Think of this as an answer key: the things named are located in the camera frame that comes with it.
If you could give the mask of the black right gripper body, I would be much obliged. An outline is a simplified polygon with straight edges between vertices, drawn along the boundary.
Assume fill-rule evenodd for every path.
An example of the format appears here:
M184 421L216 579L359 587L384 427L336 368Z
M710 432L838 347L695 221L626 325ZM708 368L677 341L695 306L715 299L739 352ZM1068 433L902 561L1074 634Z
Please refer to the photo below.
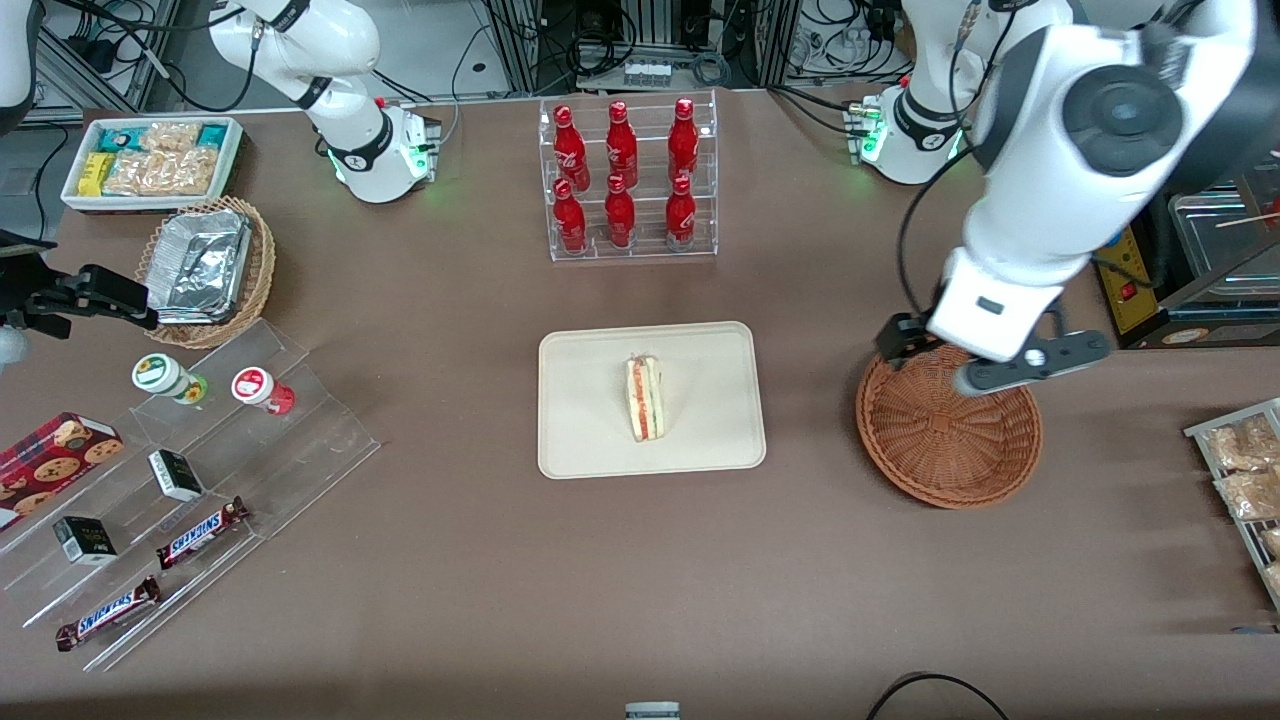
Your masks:
M20 331L36 331L55 340L70 337L72 295L67 273L51 269L44 255L55 241L28 238L14 232L1 233L1 314L3 324Z

